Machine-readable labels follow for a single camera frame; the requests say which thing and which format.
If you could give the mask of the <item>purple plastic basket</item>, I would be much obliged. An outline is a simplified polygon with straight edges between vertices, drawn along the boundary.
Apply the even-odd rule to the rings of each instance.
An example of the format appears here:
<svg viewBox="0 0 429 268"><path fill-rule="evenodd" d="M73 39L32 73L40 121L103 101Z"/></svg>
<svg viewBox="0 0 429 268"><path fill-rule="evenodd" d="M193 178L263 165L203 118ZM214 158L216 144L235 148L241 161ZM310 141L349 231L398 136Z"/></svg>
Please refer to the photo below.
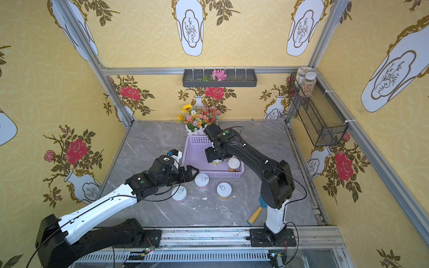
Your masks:
<svg viewBox="0 0 429 268"><path fill-rule="evenodd" d="M211 141L205 135L188 136L185 142L182 166L191 165L197 168L200 173L208 175L210 179L235 179L240 178L244 173L244 163L236 171L231 171L226 159L212 159L214 148Z"/></svg>

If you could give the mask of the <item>small yellow can plastic lid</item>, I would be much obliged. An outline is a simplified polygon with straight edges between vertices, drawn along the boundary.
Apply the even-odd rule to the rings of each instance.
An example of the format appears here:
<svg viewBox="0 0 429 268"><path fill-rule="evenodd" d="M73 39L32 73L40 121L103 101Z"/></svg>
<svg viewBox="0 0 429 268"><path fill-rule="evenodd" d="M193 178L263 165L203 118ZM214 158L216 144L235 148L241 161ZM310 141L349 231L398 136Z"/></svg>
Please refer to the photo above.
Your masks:
<svg viewBox="0 0 429 268"><path fill-rule="evenodd" d="M227 161L229 172L239 172L241 167L241 161L235 157L228 159Z"/></svg>

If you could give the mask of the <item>orange label tin can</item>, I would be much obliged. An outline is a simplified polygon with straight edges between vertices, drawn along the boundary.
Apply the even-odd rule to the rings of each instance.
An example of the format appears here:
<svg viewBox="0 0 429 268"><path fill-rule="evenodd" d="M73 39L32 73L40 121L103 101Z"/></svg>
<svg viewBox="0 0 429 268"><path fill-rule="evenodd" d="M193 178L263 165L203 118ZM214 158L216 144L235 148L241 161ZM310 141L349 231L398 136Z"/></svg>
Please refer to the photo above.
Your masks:
<svg viewBox="0 0 429 268"><path fill-rule="evenodd" d="M220 200L226 201L232 194L232 186L227 182L222 182L217 186L216 192Z"/></svg>

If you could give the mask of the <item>yellow label tin can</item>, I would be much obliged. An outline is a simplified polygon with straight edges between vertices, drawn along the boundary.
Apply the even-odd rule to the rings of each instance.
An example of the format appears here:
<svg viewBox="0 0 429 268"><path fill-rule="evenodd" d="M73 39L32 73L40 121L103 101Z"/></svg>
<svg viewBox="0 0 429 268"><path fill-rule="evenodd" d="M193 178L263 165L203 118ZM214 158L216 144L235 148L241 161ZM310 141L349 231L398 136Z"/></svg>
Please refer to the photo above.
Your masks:
<svg viewBox="0 0 429 268"><path fill-rule="evenodd" d="M222 160L214 160L211 164L214 165L214 166L221 165L222 164Z"/></svg>

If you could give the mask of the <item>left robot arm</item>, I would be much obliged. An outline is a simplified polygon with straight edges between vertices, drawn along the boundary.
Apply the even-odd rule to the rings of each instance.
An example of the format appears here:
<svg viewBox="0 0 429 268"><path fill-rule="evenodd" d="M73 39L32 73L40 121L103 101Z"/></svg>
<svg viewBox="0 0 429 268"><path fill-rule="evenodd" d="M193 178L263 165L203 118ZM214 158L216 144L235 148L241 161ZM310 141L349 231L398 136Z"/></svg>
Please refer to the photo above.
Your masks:
<svg viewBox="0 0 429 268"><path fill-rule="evenodd" d="M160 237L159 230L146 234L135 218L111 227L97 229L97 226L121 210L147 201L159 188L193 181L200 171L192 165L180 166L176 153L173 150L160 156L149 170L131 176L117 189L79 211L59 218L53 214L45 217L35 242L35 255L41 266L67 268L101 249L147 246Z"/></svg>

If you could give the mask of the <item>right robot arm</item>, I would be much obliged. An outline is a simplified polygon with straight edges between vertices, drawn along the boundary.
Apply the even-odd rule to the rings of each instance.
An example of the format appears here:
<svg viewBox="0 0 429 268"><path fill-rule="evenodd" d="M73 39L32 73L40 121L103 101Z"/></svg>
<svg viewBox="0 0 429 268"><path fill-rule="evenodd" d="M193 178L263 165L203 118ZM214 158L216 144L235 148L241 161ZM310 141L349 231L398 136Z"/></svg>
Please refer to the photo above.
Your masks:
<svg viewBox="0 0 429 268"><path fill-rule="evenodd" d="M204 133L212 143L212 146L206 149L209 163L234 156L260 178L260 196L267 204L265 227L270 234L279 236L285 229L287 204L296 188L289 164L284 160L278 162L262 154L232 128L223 130L218 125L212 124L206 127Z"/></svg>

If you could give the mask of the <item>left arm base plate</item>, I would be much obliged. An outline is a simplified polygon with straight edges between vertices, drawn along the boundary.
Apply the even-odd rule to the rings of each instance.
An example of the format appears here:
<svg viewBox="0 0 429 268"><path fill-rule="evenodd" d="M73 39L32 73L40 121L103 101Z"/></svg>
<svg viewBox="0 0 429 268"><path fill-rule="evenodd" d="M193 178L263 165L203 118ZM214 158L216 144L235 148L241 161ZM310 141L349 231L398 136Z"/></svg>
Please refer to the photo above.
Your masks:
<svg viewBox="0 0 429 268"><path fill-rule="evenodd" d="M149 229L144 230L143 233L138 233L130 242L122 243L116 245L115 248L149 248L151 246L156 249L159 248L162 238L162 230L159 229Z"/></svg>

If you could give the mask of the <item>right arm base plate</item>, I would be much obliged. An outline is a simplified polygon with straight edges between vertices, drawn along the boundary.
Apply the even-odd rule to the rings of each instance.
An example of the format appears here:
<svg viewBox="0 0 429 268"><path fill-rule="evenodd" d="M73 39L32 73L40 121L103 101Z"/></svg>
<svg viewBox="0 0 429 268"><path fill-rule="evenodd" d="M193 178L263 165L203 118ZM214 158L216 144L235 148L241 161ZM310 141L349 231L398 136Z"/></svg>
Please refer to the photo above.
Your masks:
<svg viewBox="0 0 429 268"><path fill-rule="evenodd" d="M279 233L274 234L268 228L256 228L249 230L252 247L295 247L297 246L297 236L291 228L283 228Z"/></svg>

